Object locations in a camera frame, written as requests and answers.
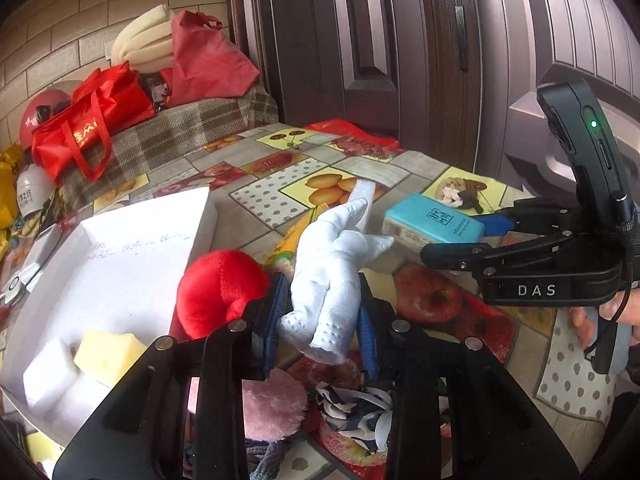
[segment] metal screw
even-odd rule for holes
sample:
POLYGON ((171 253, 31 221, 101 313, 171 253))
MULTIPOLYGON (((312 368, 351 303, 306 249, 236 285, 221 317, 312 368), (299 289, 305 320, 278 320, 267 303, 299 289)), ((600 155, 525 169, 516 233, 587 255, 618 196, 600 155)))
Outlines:
POLYGON ((242 332, 246 329, 246 321, 244 319, 229 321, 227 328, 231 330, 231 332, 242 332))
POLYGON ((404 319, 396 319, 392 324, 391 328, 394 329, 395 332, 404 333, 409 332, 411 328, 411 324, 404 319))
POLYGON ((480 341, 477 337, 467 337, 465 339, 465 346, 469 348, 469 350, 473 350, 477 352, 482 349, 482 341, 480 341))
POLYGON ((158 339, 156 339, 156 348, 158 350, 168 350, 173 345, 174 345, 173 337, 163 335, 162 337, 159 337, 158 339))

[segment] blue tissue pack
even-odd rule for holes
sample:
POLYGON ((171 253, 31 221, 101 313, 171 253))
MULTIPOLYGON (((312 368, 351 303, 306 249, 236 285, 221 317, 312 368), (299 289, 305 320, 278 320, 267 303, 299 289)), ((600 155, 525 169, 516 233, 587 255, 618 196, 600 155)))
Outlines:
POLYGON ((484 224, 456 209, 413 193, 385 213, 382 234, 393 236, 412 250, 426 244, 476 243, 484 224))

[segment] pink fluffy ball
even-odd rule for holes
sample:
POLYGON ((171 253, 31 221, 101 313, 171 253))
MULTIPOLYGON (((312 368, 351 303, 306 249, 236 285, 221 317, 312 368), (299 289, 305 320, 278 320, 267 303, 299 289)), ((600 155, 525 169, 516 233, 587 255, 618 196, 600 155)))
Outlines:
MULTIPOLYGON (((189 411, 195 413, 198 378, 191 380, 189 411)), ((266 381, 242 381, 244 436, 274 442, 295 433, 305 416, 305 387, 279 368, 266 381)))

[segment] red tote bag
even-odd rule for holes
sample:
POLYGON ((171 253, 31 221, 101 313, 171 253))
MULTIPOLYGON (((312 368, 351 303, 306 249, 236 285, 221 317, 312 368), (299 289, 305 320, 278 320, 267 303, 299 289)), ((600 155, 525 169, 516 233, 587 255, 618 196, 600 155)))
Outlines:
POLYGON ((258 69, 220 28, 219 19, 202 12, 184 10, 174 18, 174 67, 168 106, 213 97, 242 97, 258 81, 258 69))
POLYGON ((123 63, 96 69, 74 92, 71 106, 33 133, 31 154, 56 184, 73 161, 89 180, 104 173, 111 158, 110 136, 154 115, 153 103, 138 83, 138 73, 123 63), (82 150, 100 142, 104 154, 91 168, 82 150))

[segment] dark brown door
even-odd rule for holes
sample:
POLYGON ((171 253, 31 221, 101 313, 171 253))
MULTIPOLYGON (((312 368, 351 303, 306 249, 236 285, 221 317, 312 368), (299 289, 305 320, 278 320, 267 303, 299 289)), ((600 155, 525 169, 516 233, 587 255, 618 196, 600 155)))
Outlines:
POLYGON ((343 118, 473 167, 481 87, 474 0, 242 0, 232 7, 248 31, 243 44, 238 30, 239 44, 261 68, 283 122, 343 118))

